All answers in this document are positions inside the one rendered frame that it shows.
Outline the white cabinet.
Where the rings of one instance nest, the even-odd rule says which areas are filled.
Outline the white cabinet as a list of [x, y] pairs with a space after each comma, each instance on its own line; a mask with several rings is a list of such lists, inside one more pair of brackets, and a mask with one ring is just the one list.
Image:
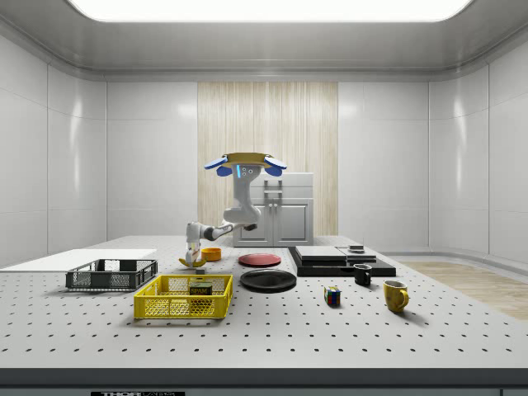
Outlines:
[[257, 228], [233, 232], [235, 247], [311, 245], [314, 239], [313, 174], [265, 172], [250, 186], [251, 200], [261, 211]]

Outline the yellow basket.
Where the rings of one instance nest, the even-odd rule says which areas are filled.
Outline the yellow basket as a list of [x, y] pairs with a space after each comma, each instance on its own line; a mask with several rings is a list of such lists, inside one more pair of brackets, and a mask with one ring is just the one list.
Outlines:
[[[193, 282], [209, 283], [209, 295], [191, 295]], [[160, 275], [134, 294], [136, 318], [224, 318], [233, 296], [232, 275]]]

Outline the white board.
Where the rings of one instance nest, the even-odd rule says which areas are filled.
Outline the white board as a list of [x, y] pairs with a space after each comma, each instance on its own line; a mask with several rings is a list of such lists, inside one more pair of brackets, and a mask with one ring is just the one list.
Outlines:
[[0, 271], [69, 271], [98, 259], [141, 259], [156, 249], [74, 249], [9, 266]]

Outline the dark grey basket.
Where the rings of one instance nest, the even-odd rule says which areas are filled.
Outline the dark grey basket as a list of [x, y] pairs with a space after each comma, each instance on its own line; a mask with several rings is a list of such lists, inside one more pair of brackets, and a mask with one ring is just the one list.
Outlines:
[[158, 273], [158, 261], [98, 259], [66, 273], [71, 290], [137, 290]]

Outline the black plate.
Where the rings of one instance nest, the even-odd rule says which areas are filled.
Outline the black plate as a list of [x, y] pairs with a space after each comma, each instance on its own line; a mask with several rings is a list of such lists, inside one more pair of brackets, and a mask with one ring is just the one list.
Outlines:
[[261, 293], [280, 293], [296, 286], [297, 278], [282, 270], [260, 269], [241, 275], [241, 284], [252, 291]]

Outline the yellow mug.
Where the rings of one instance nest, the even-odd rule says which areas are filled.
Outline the yellow mug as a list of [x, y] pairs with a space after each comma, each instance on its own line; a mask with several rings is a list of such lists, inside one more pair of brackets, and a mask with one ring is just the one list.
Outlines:
[[409, 302], [408, 286], [401, 281], [386, 280], [383, 287], [388, 309], [395, 313], [403, 312]]

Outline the red plate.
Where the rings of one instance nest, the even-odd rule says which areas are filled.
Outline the red plate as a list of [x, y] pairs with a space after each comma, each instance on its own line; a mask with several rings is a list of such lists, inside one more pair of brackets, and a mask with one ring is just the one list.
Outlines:
[[238, 263], [254, 267], [276, 266], [281, 263], [281, 258], [271, 253], [250, 253], [239, 257]]

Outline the black stove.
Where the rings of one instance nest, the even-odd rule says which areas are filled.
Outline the black stove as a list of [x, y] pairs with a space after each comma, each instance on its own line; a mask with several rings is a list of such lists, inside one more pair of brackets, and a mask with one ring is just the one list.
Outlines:
[[396, 268], [375, 254], [357, 253], [346, 247], [297, 246], [289, 248], [298, 276], [354, 276], [355, 264], [372, 267], [372, 276], [396, 276]]

